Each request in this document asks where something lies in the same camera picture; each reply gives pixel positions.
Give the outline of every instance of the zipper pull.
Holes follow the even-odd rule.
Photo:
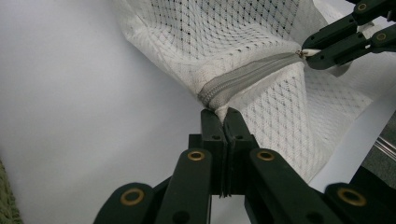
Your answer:
[[[296,54],[300,58],[306,59],[307,57],[312,57],[319,52],[320,52],[320,49],[302,49],[302,50],[297,50]]]

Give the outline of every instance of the table surface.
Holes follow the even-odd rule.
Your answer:
[[[92,223],[116,188],[173,173],[203,108],[124,39],[109,1],[1,5],[0,157],[25,223]],[[395,96],[355,121],[311,186],[353,176]],[[212,223],[248,223],[243,197],[212,208]]]

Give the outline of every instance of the white mesh bag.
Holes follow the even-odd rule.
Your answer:
[[[341,14],[312,0],[113,0],[126,38],[224,119],[238,109],[261,147],[309,181],[373,99],[295,54]]]

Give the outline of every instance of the gray zipper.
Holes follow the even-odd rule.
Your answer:
[[[198,99],[207,108],[217,109],[227,104],[234,95],[243,89],[287,65],[301,61],[298,55],[293,52],[277,54],[249,63],[207,82],[199,92]]]

